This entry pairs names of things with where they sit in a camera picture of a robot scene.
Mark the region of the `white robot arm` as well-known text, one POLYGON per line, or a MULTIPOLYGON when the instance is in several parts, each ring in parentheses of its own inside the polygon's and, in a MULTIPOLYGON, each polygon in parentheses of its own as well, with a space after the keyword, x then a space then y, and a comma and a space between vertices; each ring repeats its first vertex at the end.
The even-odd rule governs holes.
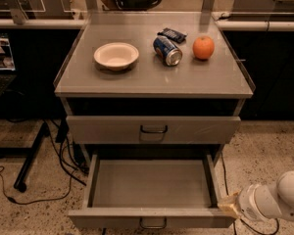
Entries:
POLYGON ((221 211, 233 218, 251 221, 280 218, 294 222, 294 170, 281 174, 271 184, 252 184, 218 202, 221 211))

